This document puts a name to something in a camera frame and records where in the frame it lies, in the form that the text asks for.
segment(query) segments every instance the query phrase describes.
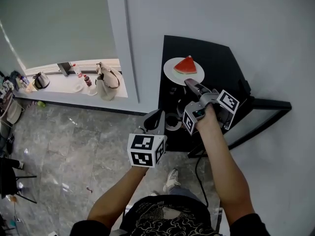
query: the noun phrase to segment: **metal table frame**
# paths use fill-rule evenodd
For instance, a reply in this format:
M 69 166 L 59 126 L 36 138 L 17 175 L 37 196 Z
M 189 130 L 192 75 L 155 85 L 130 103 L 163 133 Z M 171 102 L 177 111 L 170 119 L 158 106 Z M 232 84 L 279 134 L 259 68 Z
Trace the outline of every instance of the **metal table frame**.
M 272 124 L 277 122 L 279 119 L 281 119 L 283 116 L 285 116 L 291 109 L 291 103 L 286 101 L 278 101 L 278 100 L 266 100 L 266 99 L 256 99 L 252 96 L 248 98 L 242 106 L 239 107 L 243 108 L 247 111 L 245 115 L 237 116 L 235 115 L 234 119 L 234 125 L 235 126 L 240 120 L 244 118 L 244 116 L 247 116 L 252 110 L 259 109 L 259 110 L 278 110 L 274 115 L 272 115 L 270 118 L 266 119 L 265 122 L 263 122 L 258 127 L 254 128 L 252 131 L 244 135 L 243 137 L 239 138 L 238 140 L 234 141 L 232 144 L 228 146 L 228 148 L 231 150 L 242 143 L 248 141 L 250 138 L 253 138 L 254 136 L 258 135 L 268 127 L 270 127 Z M 202 152 L 205 149 L 203 143 L 196 146 L 191 152 L 188 153 L 188 158 L 199 158 L 199 153 Z

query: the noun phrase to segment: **person's arm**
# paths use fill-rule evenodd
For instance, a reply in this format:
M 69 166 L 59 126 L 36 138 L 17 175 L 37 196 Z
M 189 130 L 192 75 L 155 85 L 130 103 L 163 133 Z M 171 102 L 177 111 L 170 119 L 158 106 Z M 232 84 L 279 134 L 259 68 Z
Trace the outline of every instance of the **person's arm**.
M 105 192 L 93 205 L 88 220 L 104 224 L 109 230 L 123 213 L 133 193 L 148 168 L 132 167 L 112 188 Z
M 207 151 L 217 193 L 229 225 L 239 218 L 254 213 L 247 181 L 232 158 L 212 106 L 197 123 Z

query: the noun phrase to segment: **white sneaker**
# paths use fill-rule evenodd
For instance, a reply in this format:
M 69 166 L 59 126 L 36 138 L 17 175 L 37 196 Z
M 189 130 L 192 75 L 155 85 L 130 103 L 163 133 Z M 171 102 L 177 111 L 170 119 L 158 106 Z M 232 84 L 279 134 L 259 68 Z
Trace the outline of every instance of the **white sneaker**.
M 19 169 L 23 169 L 24 168 L 24 163 L 22 163 L 21 161 L 20 161 L 20 165 L 19 165 Z
M 150 196 L 153 196 L 153 197 L 159 196 L 159 193 L 157 191 L 153 191 L 153 192 L 151 192 Z
M 168 194 L 169 190 L 174 186 L 181 186 L 178 182 L 178 170 L 173 169 L 167 176 L 167 181 L 165 186 L 163 187 L 163 191 Z

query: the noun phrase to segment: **black cable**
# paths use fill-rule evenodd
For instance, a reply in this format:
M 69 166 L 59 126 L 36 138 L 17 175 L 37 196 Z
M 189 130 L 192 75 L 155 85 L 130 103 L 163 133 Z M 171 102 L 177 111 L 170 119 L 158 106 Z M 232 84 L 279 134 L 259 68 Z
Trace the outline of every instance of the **black cable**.
M 13 204 L 14 204 L 14 215 L 17 218 L 18 216 L 16 215 L 15 202 L 13 202 Z
M 198 161 L 197 161 L 197 163 L 196 163 L 195 174 L 196 174 L 196 177 L 197 177 L 197 179 L 198 179 L 198 181 L 199 181 L 199 184 L 200 184 L 200 187 L 201 187 L 203 196 L 205 197 L 205 200 L 206 200 L 206 206 L 207 206 L 207 208 L 208 208 L 208 207 L 209 207 L 208 199 L 207 199 L 205 190 L 203 189 L 202 182 L 201 182 L 201 180 L 200 180 L 200 178 L 199 178 L 199 176 L 198 176 L 198 173 L 197 173 L 198 164 L 199 164 L 199 162 L 200 162 L 200 160 L 201 160 L 201 158 L 202 158 L 202 156 L 203 156 L 204 153 L 205 153 L 205 150 L 203 150 L 203 152 L 201 153 L 201 155 L 200 155 L 200 157 L 199 157 L 199 159 L 198 159 Z
M 18 226 L 16 225 L 16 223 L 15 223 L 15 230 L 18 233 L 18 236 L 20 236 L 19 231 L 18 231 Z
M 0 192 L 2 192 L 2 165 L 3 165 L 3 158 L 1 160 L 1 166 L 0 166 Z
M 229 117 L 230 117 L 230 113 L 231 113 L 231 112 L 229 111 L 229 112 L 228 112 L 228 115 L 227 115 L 227 118 L 226 118 L 226 120 L 225 120 L 225 122 L 224 122 L 224 124 L 223 124 L 223 126 L 222 126 L 223 128 L 224 128 L 224 126 L 226 125 L 226 123 L 227 123 L 227 121 L 228 121 L 228 119 L 229 119 Z

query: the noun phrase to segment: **watermelon slice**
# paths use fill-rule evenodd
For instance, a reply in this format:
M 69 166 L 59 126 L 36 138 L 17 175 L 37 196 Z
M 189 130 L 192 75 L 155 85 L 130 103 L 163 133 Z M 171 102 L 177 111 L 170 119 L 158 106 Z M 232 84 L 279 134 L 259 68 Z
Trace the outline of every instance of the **watermelon slice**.
M 193 74 L 197 73 L 196 66 L 193 62 L 192 57 L 189 55 L 188 57 L 184 58 L 181 62 L 174 66 L 174 70 L 176 72 L 182 74 Z

